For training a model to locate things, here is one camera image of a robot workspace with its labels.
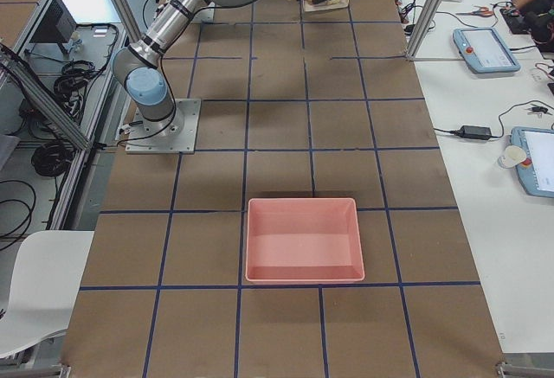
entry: metal post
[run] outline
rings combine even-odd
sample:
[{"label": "metal post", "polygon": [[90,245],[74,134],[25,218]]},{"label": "metal post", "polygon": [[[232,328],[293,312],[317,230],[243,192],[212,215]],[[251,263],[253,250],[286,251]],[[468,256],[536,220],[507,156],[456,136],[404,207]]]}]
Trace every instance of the metal post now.
[{"label": "metal post", "polygon": [[506,378],[508,376],[520,378],[553,378],[554,370],[544,368],[514,367],[509,363],[501,363],[496,367],[499,376]]},{"label": "metal post", "polygon": [[123,23],[131,42],[137,42],[140,39],[140,28],[137,20],[132,14],[131,7],[127,0],[112,0],[115,10],[118,12],[119,19]]},{"label": "metal post", "polygon": [[423,38],[427,34],[431,22],[433,22],[433,17],[435,17],[439,4],[441,4],[441,0],[425,1],[422,13],[415,23],[414,31],[409,38],[408,47],[406,48],[406,58],[409,60],[414,59],[417,50],[422,45]]},{"label": "metal post", "polygon": [[2,378],[47,378],[47,377],[59,377],[67,378],[69,376],[71,368],[65,365],[55,365],[50,368],[39,369],[14,369],[0,371],[0,377]]}]

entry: power adapter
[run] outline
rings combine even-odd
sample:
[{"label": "power adapter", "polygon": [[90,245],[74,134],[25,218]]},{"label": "power adapter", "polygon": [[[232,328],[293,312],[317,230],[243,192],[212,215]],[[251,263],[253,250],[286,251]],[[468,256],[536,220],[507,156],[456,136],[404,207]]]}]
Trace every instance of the power adapter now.
[{"label": "power adapter", "polygon": [[473,140],[488,140],[493,135],[488,127],[478,127],[477,125],[463,125],[459,130],[449,131],[459,138],[471,138]]}]

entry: tablet screen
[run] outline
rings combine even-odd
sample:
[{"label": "tablet screen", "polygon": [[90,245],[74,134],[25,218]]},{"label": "tablet screen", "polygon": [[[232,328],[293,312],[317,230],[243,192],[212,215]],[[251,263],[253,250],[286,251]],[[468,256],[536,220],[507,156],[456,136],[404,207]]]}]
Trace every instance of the tablet screen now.
[{"label": "tablet screen", "polygon": [[483,67],[511,67],[514,65],[491,30],[465,30],[464,36]]},{"label": "tablet screen", "polygon": [[554,133],[524,131],[538,190],[554,192]]}]

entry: white table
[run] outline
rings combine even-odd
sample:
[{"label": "white table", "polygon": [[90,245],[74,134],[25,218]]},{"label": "white table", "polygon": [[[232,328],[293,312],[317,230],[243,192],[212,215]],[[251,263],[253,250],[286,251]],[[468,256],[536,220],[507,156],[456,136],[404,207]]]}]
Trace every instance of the white table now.
[{"label": "white table", "polygon": [[[551,106],[549,79],[521,61],[513,76],[486,79],[463,61],[415,64],[434,126],[490,126],[510,106],[540,99]],[[503,117],[506,134],[515,125],[548,128],[554,118],[516,107]],[[454,195],[472,248],[500,345],[505,353],[554,352],[554,199],[527,195],[515,170],[496,159],[509,143],[439,136]]]},{"label": "white table", "polygon": [[[423,5],[425,2],[425,0],[416,1],[419,5]],[[445,0],[439,6],[439,11],[453,14],[458,12],[471,12],[477,9],[475,6],[488,6],[490,9],[494,3],[505,1],[509,0],[462,0],[461,2],[450,2]],[[409,2],[410,0],[403,0],[403,4]],[[421,9],[416,10],[417,15],[421,14]],[[460,18],[463,22],[474,26],[490,27],[494,25],[509,48],[523,48],[534,45],[531,37],[528,35],[513,35],[502,18],[502,15],[499,13],[499,8],[497,8],[495,12],[498,17],[496,25],[494,25],[496,21],[494,16],[488,18],[478,16],[460,16]],[[410,22],[412,22],[413,19],[414,17],[412,12],[409,14]],[[454,29],[464,29],[467,26],[464,26],[458,22],[454,17],[441,13],[435,14],[434,19],[435,28],[427,33],[416,56],[418,58],[460,59],[458,49],[452,40],[452,32]],[[541,54],[535,48],[515,52],[514,54],[519,60],[540,60],[542,58]]]}]

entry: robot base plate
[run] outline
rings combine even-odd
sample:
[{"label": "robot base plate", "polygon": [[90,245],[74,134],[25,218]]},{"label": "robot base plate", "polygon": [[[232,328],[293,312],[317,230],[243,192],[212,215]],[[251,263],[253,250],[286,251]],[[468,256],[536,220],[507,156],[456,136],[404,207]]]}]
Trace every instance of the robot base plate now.
[{"label": "robot base plate", "polygon": [[[198,131],[198,119],[200,118],[200,99],[176,99],[177,108],[184,115],[184,125],[179,133],[170,136],[154,136],[144,140],[136,140],[126,144],[126,152],[129,154],[160,154],[160,153],[194,153],[196,146],[196,134]],[[133,121],[142,121],[139,110],[135,112]],[[149,133],[142,125],[131,129],[129,138],[147,137]]]}]

